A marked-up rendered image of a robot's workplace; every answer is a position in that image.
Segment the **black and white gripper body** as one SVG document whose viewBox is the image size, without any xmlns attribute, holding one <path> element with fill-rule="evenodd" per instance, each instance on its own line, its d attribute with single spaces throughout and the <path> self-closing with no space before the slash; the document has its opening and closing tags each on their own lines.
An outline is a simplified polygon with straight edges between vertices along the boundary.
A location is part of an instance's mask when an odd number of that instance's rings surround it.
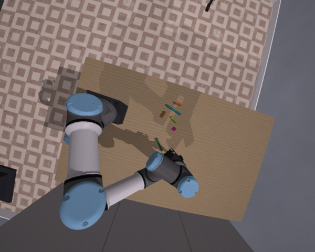
<svg viewBox="0 0 315 252">
<path fill-rule="evenodd" d="M 172 149 L 173 150 L 173 149 Z M 175 154 L 174 154 L 174 153 Z M 182 162 L 184 165 L 185 163 L 183 161 L 181 161 L 181 158 L 176 154 L 176 152 L 173 150 L 171 151 L 171 149 L 169 149 L 166 153 L 164 153 L 164 155 L 169 158 L 170 160 L 172 160 L 173 162 Z M 186 165 L 185 165 L 186 166 Z"/>
</svg>

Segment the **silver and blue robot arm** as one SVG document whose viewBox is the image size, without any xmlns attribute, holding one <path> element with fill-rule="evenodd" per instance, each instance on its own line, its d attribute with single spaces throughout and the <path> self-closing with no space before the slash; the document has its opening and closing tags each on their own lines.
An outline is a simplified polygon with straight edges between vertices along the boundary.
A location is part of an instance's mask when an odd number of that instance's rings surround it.
<svg viewBox="0 0 315 252">
<path fill-rule="evenodd" d="M 71 95 L 66 109 L 64 141 L 69 145 L 69 154 L 59 214 L 67 227 L 90 227 L 111 205 L 161 179 L 186 198 L 198 191 L 198 182 L 187 167 L 158 151 L 149 157 L 145 168 L 103 188 L 98 136 L 115 120 L 117 111 L 109 101 L 89 93 Z"/>
</svg>

